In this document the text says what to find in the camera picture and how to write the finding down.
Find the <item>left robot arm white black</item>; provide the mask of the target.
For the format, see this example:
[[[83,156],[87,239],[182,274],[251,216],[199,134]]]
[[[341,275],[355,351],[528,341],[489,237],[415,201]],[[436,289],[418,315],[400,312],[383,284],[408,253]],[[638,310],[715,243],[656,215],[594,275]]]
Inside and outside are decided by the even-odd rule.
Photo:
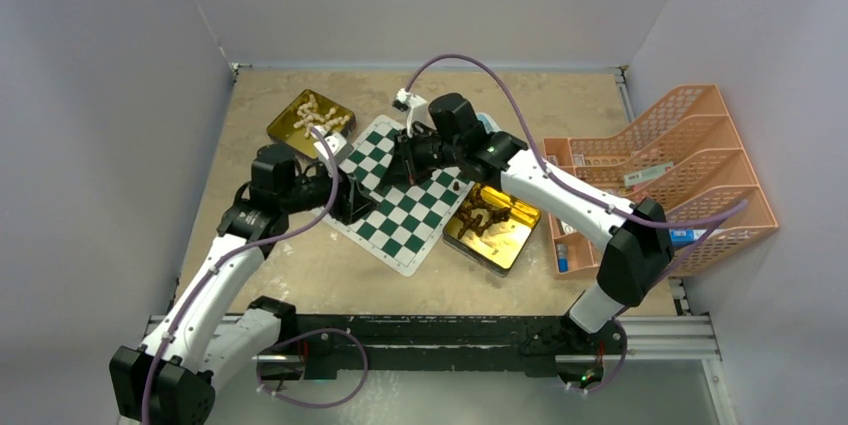
[[[203,424],[216,392],[251,358],[269,349],[308,356],[316,336],[302,332],[294,306],[262,296],[234,330],[216,330],[235,296],[280,240],[296,236],[289,218],[318,210],[351,223],[373,207],[360,185],[340,170],[351,145],[340,135],[315,145],[315,172],[299,169],[283,144],[260,148],[251,176],[222,216],[203,265],[164,320],[136,347],[122,346],[109,363],[120,415],[142,424]]]

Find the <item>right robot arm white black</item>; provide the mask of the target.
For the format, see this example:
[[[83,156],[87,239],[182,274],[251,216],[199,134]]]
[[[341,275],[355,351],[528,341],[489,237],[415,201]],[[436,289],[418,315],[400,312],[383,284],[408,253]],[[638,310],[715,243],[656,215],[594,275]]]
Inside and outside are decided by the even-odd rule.
[[[523,140],[486,126],[458,93],[428,102],[401,89],[393,106],[405,113],[406,127],[394,138],[380,188],[418,185],[455,167],[472,182],[550,213],[602,250],[594,284],[564,315],[561,337],[569,349],[596,344],[601,329],[639,305],[672,261],[665,213],[655,200],[634,203],[577,179]]]

